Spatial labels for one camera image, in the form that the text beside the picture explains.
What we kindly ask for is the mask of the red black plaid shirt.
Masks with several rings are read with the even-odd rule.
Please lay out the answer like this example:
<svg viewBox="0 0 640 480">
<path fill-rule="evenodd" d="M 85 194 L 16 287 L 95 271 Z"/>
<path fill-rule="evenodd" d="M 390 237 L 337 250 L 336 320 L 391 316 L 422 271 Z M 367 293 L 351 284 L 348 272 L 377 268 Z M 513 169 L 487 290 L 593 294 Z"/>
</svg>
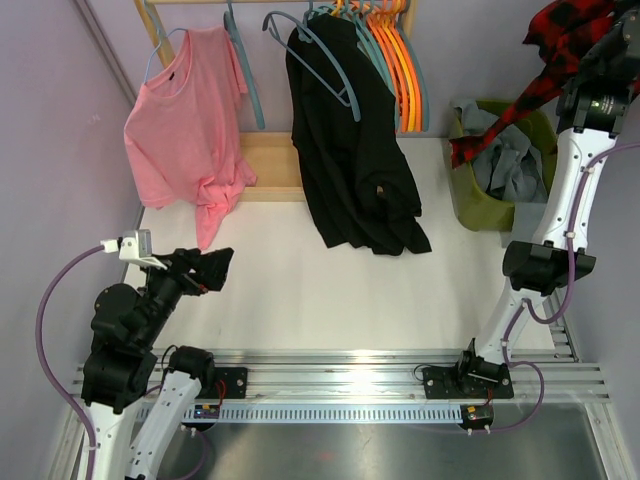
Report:
<svg viewBox="0 0 640 480">
<path fill-rule="evenodd" d="M 450 141 L 452 167 L 471 162 L 508 126 L 558 97 L 584 55 L 613 25 L 614 8 L 610 0 L 561 0 L 534 15 L 523 43 L 539 48 L 542 72 L 483 134 Z"/>
</svg>

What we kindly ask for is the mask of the teal plastic hanger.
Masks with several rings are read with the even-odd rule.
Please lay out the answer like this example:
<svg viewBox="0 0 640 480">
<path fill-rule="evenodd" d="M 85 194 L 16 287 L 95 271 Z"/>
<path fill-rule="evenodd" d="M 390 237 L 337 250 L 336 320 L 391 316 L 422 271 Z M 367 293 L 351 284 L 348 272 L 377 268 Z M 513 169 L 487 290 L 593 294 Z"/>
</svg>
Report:
<svg viewBox="0 0 640 480">
<path fill-rule="evenodd" d="M 243 73 L 246 86 L 247 86 L 247 93 L 249 95 L 249 99 L 251 101 L 252 109 L 254 112 L 256 126 L 259 130 L 264 130 L 266 127 L 264 113 L 263 113 L 262 105 L 257 92 L 251 66 L 246 54 L 246 50 L 244 48 L 240 31 L 236 24 L 234 10 L 233 10 L 233 1 L 227 0 L 226 5 L 227 5 L 227 11 L 223 15 L 224 28 L 229 34 L 231 43 L 234 46 L 237 58 L 240 62 L 241 71 Z"/>
</svg>

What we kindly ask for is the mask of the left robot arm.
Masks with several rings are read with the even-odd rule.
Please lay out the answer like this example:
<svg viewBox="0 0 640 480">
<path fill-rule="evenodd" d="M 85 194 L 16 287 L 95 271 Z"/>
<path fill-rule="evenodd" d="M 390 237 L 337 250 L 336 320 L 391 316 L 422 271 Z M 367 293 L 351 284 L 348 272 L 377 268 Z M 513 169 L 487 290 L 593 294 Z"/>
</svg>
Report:
<svg viewBox="0 0 640 480">
<path fill-rule="evenodd" d="M 153 255 L 123 246 L 121 260 L 146 275 L 142 290 L 119 283 L 96 299 L 94 337 L 83 366 L 81 398 L 90 423 L 84 455 L 94 479 L 154 479 L 174 431 L 195 398 L 216 385 L 212 353 L 181 346 L 170 357 L 159 397 L 142 429 L 134 421 L 158 358 L 153 345 L 178 302 L 222 290 L 234 251 L 177 249 Z"/>
</svg>

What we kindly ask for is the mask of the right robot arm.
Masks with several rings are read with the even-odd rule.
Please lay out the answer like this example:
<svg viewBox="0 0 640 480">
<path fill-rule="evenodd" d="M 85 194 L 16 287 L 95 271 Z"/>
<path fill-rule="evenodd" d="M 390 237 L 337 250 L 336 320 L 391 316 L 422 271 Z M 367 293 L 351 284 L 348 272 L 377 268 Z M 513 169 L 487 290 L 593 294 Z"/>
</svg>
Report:
<svg viewBox="0 0 640 480">
<path fill-rule="evenodd" d="M 561 317 L 576 281 L 592 272 L 596 259 L 586 253 L 591 208 L 607 158 L 623 149 L 617 139 L 639 95 L 636 1 L 553 1 L 532 18 L 524 41 L 538 47 L 542 72 L 483 135 L 452 140 L 451 164 L 470 162 L 507 127 L 555 100 L 554 179 L 532 239 L 506 249 L 505 286 L 488 325 L 445 370 L 452 398 L 512 398 L 511 349 L 520 316 L 562 288 L 555 314 Z"/>
</svg>

